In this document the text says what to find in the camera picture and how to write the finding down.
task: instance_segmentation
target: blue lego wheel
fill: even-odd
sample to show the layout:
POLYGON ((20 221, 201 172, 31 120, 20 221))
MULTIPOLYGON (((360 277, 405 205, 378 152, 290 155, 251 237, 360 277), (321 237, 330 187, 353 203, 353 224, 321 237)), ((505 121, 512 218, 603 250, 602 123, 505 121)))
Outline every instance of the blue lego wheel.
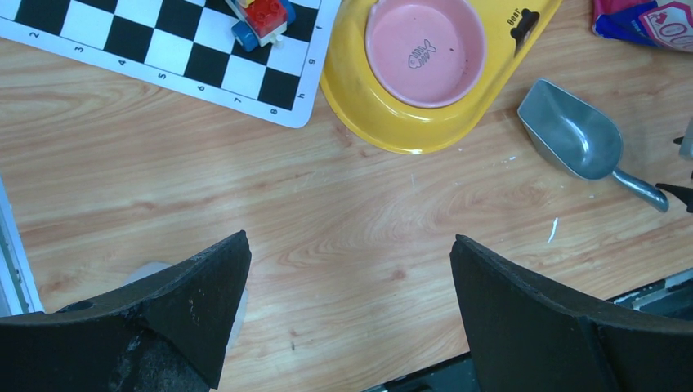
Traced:
POLYGON ((289 0, 280 0, 282 6, 286 8, 286 25, 289 26, 296 21, 296 9, 293 8, 293 4, 289 0))
POLYGON ((233 32, 236 41, 240 43, 240 46, 243 47, 243 50, 245 51, 252 51, 258 45, 260 45, 255 33, 253 33, 253 30, 245 22, 238 22, 234 24, 231 31, 233 32))

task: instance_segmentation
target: lego toy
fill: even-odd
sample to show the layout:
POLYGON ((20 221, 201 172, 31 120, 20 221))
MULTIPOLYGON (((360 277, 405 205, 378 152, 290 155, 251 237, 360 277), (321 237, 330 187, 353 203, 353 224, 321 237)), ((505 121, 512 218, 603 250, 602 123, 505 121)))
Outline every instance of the lego toy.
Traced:
POLYGON ((288 0, 226 0, 240 21, 231 29, 245 51, 281 41, 281 35, 296 20, 288 0))

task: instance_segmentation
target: white debris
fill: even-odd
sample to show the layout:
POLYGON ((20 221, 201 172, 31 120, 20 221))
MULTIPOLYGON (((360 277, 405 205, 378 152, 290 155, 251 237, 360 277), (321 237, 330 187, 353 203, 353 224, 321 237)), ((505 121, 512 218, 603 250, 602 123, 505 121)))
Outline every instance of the white debris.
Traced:
POLYGON ((626 301, 628 298, 633 298, 634 296, 636 296, 636 295, 638 295, 638 294, 640 294, 640 290, 638 290, 638 291, 636 291, 636 292, 631 292, 631 293, 628 294, 627 296, 623 296, 623 297, 619 298, 618 300, 615 300, 614 303, 615 303, 616 305, 618 305, 618 304, 620 304, 621 302, 626 301))
POLYGON ((558 228, 558 218, 553 220, 553 230, 551 230, 551 235, 548 237, 548 241, 546 243, 550 243, 553 241, 553 238, 556 237, 556 229, 558 228))

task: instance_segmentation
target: wood grain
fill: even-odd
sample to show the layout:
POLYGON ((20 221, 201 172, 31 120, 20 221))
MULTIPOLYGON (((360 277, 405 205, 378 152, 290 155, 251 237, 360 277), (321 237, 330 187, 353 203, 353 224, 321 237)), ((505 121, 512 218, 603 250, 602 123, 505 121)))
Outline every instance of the wood grain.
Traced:
POLYGON ((321 94, 291 130, 0 41, 0 172, 44 305, 246 229, 248 313, 221 390, 354 391, 468 350, 455 234, 601 298, 693 267, 678 201, 661 214, 563 174, 516 118, 550 78, 622 127, 624 170, 691 184, 671 140, 693 115, 693 57, 594 37, 589 3, 564 2, 475 131, 423 156, 364 143, 321 94))

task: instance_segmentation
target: pink bowl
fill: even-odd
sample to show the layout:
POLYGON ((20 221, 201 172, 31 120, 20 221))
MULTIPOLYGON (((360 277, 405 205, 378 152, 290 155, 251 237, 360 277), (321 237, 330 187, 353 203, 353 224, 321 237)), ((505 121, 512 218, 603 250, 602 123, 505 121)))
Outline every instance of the pink bowl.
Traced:
POLYGON ((365 41, 380 84, 420 108, 462 99, 486 62, 484 27, 464 0, 379 0, 370 10, 365 41))

